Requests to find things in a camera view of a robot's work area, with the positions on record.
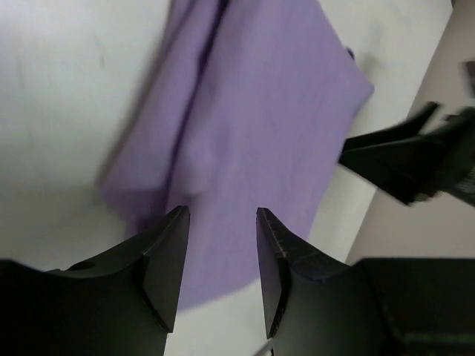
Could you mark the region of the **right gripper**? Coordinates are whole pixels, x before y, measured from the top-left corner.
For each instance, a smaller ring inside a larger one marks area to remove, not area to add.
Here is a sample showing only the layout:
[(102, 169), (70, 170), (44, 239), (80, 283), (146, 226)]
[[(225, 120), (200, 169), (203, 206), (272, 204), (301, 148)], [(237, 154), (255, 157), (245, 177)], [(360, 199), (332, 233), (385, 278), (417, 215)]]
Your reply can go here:
[(404, 205), (447, 193), (474, 203), (474, 108), (421, 132), (441, 108), (427, 102), (389, 128), (350, 137), (338, 163)]

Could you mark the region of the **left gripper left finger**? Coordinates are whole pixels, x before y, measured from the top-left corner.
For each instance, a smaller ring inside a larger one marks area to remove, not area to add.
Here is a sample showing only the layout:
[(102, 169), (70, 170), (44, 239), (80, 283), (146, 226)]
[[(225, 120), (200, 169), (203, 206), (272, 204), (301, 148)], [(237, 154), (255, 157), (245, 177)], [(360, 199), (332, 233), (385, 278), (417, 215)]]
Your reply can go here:
[(162, 355), (189, 238), (178, 206), (153, 228), (67, 270), (1, 262), (3, 355)]

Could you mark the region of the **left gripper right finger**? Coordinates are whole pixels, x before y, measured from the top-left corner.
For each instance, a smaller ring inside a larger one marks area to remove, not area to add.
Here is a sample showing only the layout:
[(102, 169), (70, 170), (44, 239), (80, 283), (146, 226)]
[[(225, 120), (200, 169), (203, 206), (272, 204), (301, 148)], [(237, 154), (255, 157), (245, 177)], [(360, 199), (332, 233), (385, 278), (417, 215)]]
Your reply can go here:
[(256, 219), (266, 336), (274, 355), (472, 355), (474, 261), (341, 263), (269, 209)]

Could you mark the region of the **purple t-shirt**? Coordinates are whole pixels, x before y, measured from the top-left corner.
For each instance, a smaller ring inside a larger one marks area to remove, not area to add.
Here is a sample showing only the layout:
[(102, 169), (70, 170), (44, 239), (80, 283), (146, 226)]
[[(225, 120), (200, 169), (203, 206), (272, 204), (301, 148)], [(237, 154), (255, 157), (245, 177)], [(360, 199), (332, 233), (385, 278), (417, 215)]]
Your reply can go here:
[(308, 237), (373, 92), (316, 1), (173, 1), (160, 65), (102, 181), (130, 232), (191, 213), (179, 310), (258, 277), (255, 213)]

